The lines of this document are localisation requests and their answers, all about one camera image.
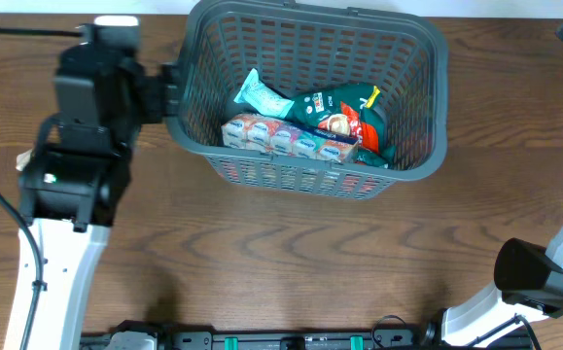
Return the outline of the green coffee bag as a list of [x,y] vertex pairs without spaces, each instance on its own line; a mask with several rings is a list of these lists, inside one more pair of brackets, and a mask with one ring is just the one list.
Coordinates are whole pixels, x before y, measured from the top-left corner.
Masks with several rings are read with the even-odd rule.
[[378,86],[366,83],[307,92],[292,99],[286,119],[355,138],[355,162],[387,169],[395,151],[387,146],[387,122],[377,111],[381,96]]

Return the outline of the blue tissue pack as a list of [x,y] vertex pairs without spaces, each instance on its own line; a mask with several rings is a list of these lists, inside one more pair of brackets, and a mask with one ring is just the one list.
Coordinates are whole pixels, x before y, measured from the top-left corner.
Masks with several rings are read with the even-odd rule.
[[226,147],[337,163],[355,156],[359,141],[324,129],[259,114],[238,114],[222,127]]

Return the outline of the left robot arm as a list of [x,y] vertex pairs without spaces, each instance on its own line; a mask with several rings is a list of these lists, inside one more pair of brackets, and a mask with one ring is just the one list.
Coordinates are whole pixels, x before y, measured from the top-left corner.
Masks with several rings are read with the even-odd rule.
[[159,123],[157,78],[135,44],[63,52],[58,112],[41,124],[19,186],[18,280],[4,346],[75,349],[95,268],[107,246],[145,123]]

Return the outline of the teal toilet wipes pack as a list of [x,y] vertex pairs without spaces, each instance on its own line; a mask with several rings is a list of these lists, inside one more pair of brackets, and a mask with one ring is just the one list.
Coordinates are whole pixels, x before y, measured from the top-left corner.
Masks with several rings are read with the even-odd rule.
[[282,97],[260,80],[259,72],[252,68],[240,90],[233,99],[234,103],[247,103],[260,114],[284,120],[295,102]]

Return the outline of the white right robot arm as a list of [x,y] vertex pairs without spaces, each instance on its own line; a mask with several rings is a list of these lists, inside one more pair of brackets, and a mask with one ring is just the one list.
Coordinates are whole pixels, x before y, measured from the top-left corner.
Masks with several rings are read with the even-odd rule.
[[430,322],[419,344],[432,349],[538,349],[531,324],[563,316],[563,227],[545,248],[512,238],[493,281]]

